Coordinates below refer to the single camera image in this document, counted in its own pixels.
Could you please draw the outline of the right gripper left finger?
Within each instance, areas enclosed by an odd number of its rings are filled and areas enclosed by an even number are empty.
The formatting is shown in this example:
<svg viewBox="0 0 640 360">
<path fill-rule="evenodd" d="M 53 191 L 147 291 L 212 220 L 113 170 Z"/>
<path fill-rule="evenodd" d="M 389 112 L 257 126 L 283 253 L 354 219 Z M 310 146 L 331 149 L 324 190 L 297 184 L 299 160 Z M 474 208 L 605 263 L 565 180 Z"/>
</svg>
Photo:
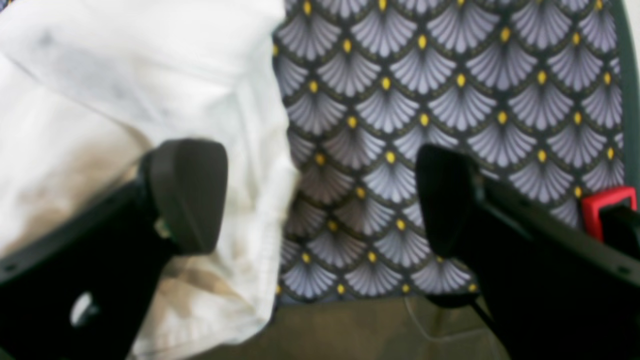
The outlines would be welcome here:
<svg viewBox="0 0 640 360">
<path fill-rule="evenodd" d="M 125 360 L 176 256 L 212 253 L 226 204 L 224 146 L 178 139 L 134 176 L 1 260 L 1 349 L 14 360 Z"/>
</svg>

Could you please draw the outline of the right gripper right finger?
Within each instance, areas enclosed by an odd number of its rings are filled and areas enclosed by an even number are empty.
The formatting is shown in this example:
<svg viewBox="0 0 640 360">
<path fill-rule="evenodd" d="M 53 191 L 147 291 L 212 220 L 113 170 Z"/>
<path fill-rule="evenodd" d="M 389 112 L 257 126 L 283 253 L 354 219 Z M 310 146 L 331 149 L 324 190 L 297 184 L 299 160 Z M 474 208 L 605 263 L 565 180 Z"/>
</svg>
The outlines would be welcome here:
<svg viewBox="0 0 640 360">
<path fill-rule="evenodd" d="M 432 250 L 475 274 L 513 360 L 639 358 L 636 210 L 607 210 L 600 243 L 436 145 L 418 151 L 416 183 Z"/>
</svg>

